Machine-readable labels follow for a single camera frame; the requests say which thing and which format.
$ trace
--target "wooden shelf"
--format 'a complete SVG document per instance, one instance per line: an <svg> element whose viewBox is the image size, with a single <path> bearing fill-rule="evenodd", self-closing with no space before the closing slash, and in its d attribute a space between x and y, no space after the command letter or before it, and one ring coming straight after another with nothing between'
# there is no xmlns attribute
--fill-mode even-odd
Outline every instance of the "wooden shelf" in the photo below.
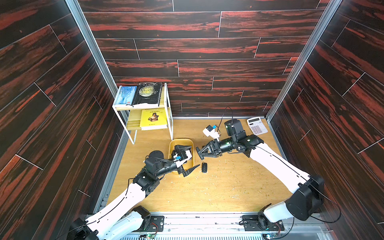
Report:
<svg viewBox="0 0 384 240"><path fill-rule="evenodd" d="M160 103L159 106L153 107L153 108L164 108L164 98L165 98L165 91L166 88L163 86L161 88L161 95L160 95ZM137 109L152 109L152 108L116 108L117 111L130 111L130 110L137 110Z"/></svg>
<svg viewBox="0 0 384 240"><path fill-rule="evenodd" d="M167 107L168 114L171 114L170 107ZM127 130L141 130L140 120L141 120L141 111L143 109L132 109L129 113L128 122L127 122Z"/></svg>

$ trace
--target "black cable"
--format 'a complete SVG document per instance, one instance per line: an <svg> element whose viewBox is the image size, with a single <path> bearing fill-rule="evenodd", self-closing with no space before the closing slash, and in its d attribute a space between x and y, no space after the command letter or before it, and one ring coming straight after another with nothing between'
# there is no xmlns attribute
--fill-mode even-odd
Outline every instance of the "black cable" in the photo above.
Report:
<svg viewBox="0 0 384 240"><path fill-rule="evenodd" d="M321 221L321 222L326 222L326 223L335 223L335 222L337 222L337 221L341 218L341 208L340 208L340 206L339 206L337 203L335 203L334 201L332 201L331 199L327 198L324 194L322 194L319 190L317 190L312 184L310 184L310 185L311 185L316 191L318 191L321 195L323 195L323 197L325 197L326 199L328 199L329 201L331 201L333 204L335 204L335 205L338 207L338 209L339 209L339 217L338 217L336 220L331 221L331 222L324 221L324 220L318 219L318 218L313 217L313 216L310 216L310 217L312 217L312 218L314 218L314 219L317 219L317 220L319 220L319 221Z"/></svg>
<svg viewBox="0 0 384 240"><path fill-rule="evenodd" d="M287 234L285 234L284 236L282 236L282 237L278 237L278 238L271 238L271 239L280 239L280 238L283 238L283 237L285 237L285 236L287 236L288 235L288 233L290 233L291 232L291 230L292 230L292 228L293 228L293 224L295 223L295 218L293 218L293 221L292 221L292 226L291 226L291 228L289 229L289 231L287 232Z"/></svg>
<svg viewBox="0 0 384 240"><path fill-rule="evenodd" d="M127 195L127 193L128 193L128 188L129 188L129 180L131 180L131 179L135 179L135 178L129 178L128 179L128 187L127 187L127 192L125 193L125 196Z"/></svg>
<svg viewBox="0 0 384 240"><path fill-rule="evenodd" d="M225 113L225 111L226 111L227 108L231 109L231 111L232 111L231 125L233 125L233 110L232 110L232 108L230 108L230 107L225 107L224 112L223 112L223 115L221 116L220 123L219 123L219 125L218 125L218 127L217 127L217 132L220 131L219 128L220 128L221 122L223 121L224 113Z"/></svg>
<svg viewBox="0 0 384 240"><path fill-rule="evenodd" d="M90 222L90 223L87 223L87 224L84 224L84 225L81 225L81 226L78 226L78 227L75 227L74 229L71 229L71 230L69 230L68 232L66 232L66 233L64 233L64 234L61 234L60 236L58 236L57 238L55 238L54 240L56 240L56 239L58 239L58 238L61 238L62 236L64 236L65 234L68 234L68 233L70 233L71 231L73 231L73 230L75 230L75 229L77 229L77 228L79 228L79 227L84 227L84 226L86 226L86 225L89 225L89 224L92 224L92 223L94 223L94 222L96 222L96 220L95 221L93 221L93 222Z"/></svg>

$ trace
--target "book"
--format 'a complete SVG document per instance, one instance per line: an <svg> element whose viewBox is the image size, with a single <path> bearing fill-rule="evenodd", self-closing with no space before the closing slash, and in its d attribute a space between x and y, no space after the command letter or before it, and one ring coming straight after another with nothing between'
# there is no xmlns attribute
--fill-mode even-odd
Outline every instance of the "book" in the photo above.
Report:
<svg viewBox="0 0 384 240"><path fill-rule="evenodd" d="M141 130L167 128L167 115L164 108L144 109L141 111Z"/></svg>
<svg viewBox="0 0 384 240"><path fill-rule="evenodd" d="M154 108L160 103L162 83L139 83L133 97L134 108Z"/></svg>
<svg viewBox="0 0 384 240"><path fill-rule="evenodd" d="M133 97L135 96L137 87L121 87L119 95L116 99L116 108L132 108Z"/></svg>

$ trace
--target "small white device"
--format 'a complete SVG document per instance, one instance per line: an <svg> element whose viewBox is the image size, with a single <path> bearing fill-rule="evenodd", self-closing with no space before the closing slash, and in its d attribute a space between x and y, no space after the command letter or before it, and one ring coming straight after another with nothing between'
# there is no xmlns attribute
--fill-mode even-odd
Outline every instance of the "small white device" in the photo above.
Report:
<svg viewBox="0 0 384 240"><path fill-rule="evenodd" d="M248 127L252 130L252 133L254 135L259 135L268 132L261 118L259 117L247 119L247 123Z"/></svg>
<svg viewBox="0 0 384 240"><path fill-rule="evenodd" d="M208 127L206 127L204 130L203 130L203 133L209 137L211 136L213 139L217 139L220 137L220 135L218 134L218 132L216 132L216 125L214 125L213 127L211 125L208 125Z"/></svg>

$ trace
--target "wooden floor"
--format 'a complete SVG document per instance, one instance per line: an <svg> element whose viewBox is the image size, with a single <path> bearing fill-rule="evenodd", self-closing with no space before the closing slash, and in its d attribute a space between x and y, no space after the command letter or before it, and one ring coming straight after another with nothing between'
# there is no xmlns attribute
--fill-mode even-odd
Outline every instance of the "wooden floor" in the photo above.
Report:
<svg viewBox="0 0 384 240"><path fill-rule="evenodd" d="M219 124L219 120L174 120L174 138L189 138L195 146L202 147L212 138L202 130L208 125ZM241 120L247 135L252 134L246 120ZM259 135L276 153L280 154L276 142L265 119L268 133ZM223 137L227 136L222 128ZM168 156L170 143L169 130L138 131L136 144L128 142L119 171L115 178L110 203L127 188L129 178L144 167L145 156L160 150ZM195 164L201 159L195 151ZM288 189L268 170L244 154L225 153L219 158L205 158L208 172L203 174L201 167L189 176L167 174L156 190L144 199L142 205L151 212L158 211L258 211L269 203L278 203L289 196Z"/></svg>

